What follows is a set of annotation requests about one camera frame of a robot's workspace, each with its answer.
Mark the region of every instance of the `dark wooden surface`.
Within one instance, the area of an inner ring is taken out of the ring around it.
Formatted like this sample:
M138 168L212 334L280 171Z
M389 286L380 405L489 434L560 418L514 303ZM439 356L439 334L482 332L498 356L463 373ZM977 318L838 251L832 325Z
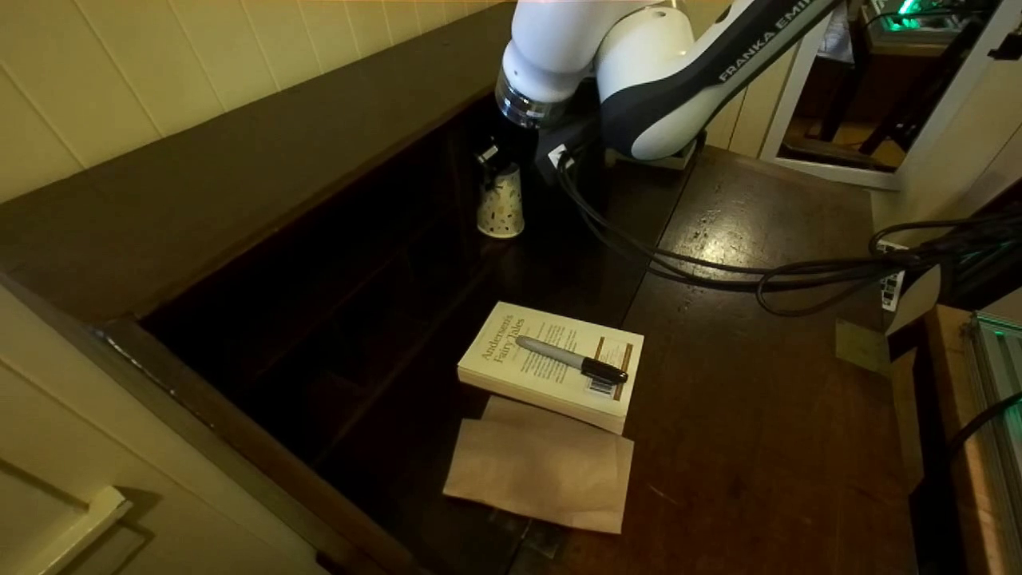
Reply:
M665 245L778 264L858 254L868 234L866 191L703 149ZM832 358L838 318L872 325L876 295L778 318L649 279L627 316L649 349L621 536L568 532L518 573L914 573L891 388Z
M82 318L140 318L494 83L511 6L389 49L0 208L0 268Z

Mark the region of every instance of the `tiled wall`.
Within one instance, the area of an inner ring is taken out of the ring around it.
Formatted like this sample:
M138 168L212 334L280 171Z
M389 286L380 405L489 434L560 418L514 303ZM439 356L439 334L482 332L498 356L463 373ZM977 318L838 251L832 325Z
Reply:
M0 0L0 202L500 0Z

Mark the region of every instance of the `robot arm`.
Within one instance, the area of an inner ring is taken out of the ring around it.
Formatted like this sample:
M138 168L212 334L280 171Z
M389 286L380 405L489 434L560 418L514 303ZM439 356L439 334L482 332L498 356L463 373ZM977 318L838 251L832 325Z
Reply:
M546 128L592 73L602 141L631 160L684 149L832 0L733 0L693 38L688 18L649 0L519 0L498 108Z

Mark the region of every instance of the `wire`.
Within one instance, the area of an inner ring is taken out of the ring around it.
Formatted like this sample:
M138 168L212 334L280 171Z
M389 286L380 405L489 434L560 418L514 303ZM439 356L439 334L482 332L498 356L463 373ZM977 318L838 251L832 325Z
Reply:
M553 177L560 187L572 197L581 213L581 225L613 251L631 258L649 275L712 290L736 290L754 295L759 309L774 316L808 316L820 312L893 273L925 273L931 264L946 264L955 258L989 251L989 245L1001 249L1009 244L1022 245L1022 213L992 213L992 217L971 217L971 219L916 219L883 226L882 234L868 237L866 258L811 258L774 268L746 268L746 264L726 264L704 262L684 251L650 249L641 239L616 231L601 212L594 212L572 180L574 160L561 149ZM906 231L957 231L951 237L928 239L914 249L888 249L883 239ZM776 307L765 298L778 290L824 290L839 286L815 303L801 307Z
M975 438L989 418L1000 418L1007 414L1014 401L1022 400L1022 393L1013 393L992 405L988 405L982 412L977 412L963 429L957 429L951 438L947 438L947 456L955 456L968 438Z

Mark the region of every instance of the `brown paper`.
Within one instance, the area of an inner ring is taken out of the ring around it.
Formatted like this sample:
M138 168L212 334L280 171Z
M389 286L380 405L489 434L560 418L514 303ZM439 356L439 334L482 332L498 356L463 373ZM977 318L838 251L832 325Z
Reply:
M461 426L443 496L564 528L620 532L631 440L493 400Z

